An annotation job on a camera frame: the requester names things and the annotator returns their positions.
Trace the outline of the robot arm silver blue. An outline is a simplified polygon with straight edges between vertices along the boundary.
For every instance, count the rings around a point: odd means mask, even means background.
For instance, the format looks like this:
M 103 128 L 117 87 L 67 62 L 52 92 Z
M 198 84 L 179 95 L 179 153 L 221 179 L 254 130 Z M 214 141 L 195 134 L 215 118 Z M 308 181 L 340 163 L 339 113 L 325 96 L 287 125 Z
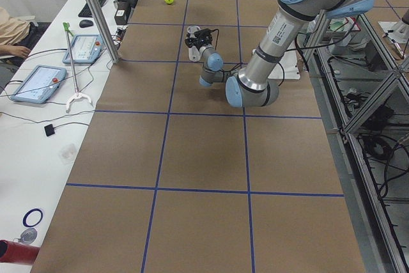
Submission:
M 278 11 L 266 35 L 254 51 L 247 66 L 225 72 L 223 60 L 212 46 L 209 29 L 188 28 L 185 43 L 192 61 L 204 59 L 199 82 L 211 86 L 225 83 L 226 98 L 233 107 L 263 107 L 272 104 L 279 87 L 269 78 L 304 24 L 324 10 L 330 19 L 351 17 L 368 12 L 374 0 L 277 0 Z

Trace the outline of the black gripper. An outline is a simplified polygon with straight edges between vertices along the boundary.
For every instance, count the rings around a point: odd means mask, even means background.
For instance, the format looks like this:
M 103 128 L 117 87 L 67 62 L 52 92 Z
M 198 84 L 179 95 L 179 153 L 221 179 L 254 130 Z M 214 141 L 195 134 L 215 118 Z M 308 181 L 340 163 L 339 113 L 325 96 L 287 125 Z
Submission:
M 205 45 L 210 45 L 211 40 L 198 40 L 197 38 L 186 38 L 185 39 L 185 45 L 191 49 L 193 47 L 200 49 L 201 47 Z

